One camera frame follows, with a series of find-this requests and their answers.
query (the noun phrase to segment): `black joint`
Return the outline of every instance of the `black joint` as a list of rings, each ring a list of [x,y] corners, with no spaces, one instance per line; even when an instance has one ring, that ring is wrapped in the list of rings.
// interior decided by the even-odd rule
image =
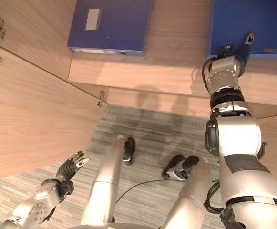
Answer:
[[[249,44],[244,44],[242,45],[241,49],[239,49],[236,53],[236,59],[240,61],[240,72],[238,77],[243,75],[245,71],[245,67],[249,59],[250,49],[251,49],[251,46]]]
[[[206,123],[205,147],[212,155],[219,156],[219,129],[215,118]]]
[[[74,191],[73,182],[70,180],[63,181],[58,185],[58,189],[60,197],[70,195]]]
[[[224,46],[218,50],[218,59],[222,59],[229,56],[235,55],[235,46],[233,44]]]
[[[236,222],[235,214],[231,206],[221,211],[220,218],[226,229],[246,229],[243,223]]]
[[[213,109],[215,106],[230,102],[230,101],[243,101],[244,97],[240,90],[234,88],[223,88],[219,92],[214,92],[210,96],[210,108]]]

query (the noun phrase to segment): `gray carpet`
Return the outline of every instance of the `gray carpet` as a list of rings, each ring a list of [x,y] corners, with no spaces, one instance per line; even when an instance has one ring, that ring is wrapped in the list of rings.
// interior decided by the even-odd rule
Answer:
[[[93,179],[110,144],[118,135],[136,139],[134,163],[122,167],[119,196],[137,183],[161,179],[162,169],[177,154],[204,158],[210,164],[213,179],[217,179],[217,158],[205,150],[205,122],[206,119],[192,116],[109,106],[86,149],[92,160],[73,179],[75,191],[57,207],[51,220],[38,228],[64,229],[80,224]],[[19,203],[28,199],[43,180],[54,177],[59,165],[0,179],[0,223],[12,214]],[[160,181],[136,187],[117,203],[114,213],[116,222],[158,228],[176,201],[182,185],[181,182]],[[219,192],[214,195],[212,203],[222,206]],[[208,214],[202,228],[224,227],[218,215]]]

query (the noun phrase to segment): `wooden cabinet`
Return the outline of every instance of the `wooden cabinet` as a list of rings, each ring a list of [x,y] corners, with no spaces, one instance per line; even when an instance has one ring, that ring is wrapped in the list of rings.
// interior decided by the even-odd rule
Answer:
[[[72,52],[67,41],[75,5],[76,0],[0,0],[6,31],[0,46],[68,81]],[[107,92],[103,86],[71,84],[97,98],[101,90]]]
[[[75,4],[0,0],[0,177],[85,148],[107,107],[95,105],[101,90],[109,104],[209,117],[201,79],[209,0],[154,0],[144,57],[73,55]],[[277,61],[250,60],[240,85],[256,118],[277,115]]]
[[[101,86],[68,81],[75,4],[0,0],[0,178],[85,149],[107,107]]]
[[[85,149],[107,104],[12,53],[0,56],[0,178]]]

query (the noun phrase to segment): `robotic hand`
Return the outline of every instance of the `robotic hand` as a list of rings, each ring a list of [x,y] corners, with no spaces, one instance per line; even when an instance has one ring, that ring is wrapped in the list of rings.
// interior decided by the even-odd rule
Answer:
[[[56,206],[73,192],[72,177],[89,161],[82,151],[72,155],[59,167],[55,179],[44,180],[30,199],[15,208],[12,216],[3,222],[2,228],[33,229],[49,220]]]
[[[259,161],[266,143],[238,84],[254,39],[249,34],[237,52],[232,45],[224,47],[202,69],[211,107],[205,146],[219,157],[219,185],[226,206],[212,209],[227,229],[277,229],[277,179]]]

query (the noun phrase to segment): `blue binder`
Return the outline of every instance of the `blue binder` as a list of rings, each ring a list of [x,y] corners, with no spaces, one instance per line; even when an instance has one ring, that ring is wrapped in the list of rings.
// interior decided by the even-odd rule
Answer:
[[[277,0],[212,0],[207,58],[229,44],[240,48],[250,32],[250,57],[277,59]]]

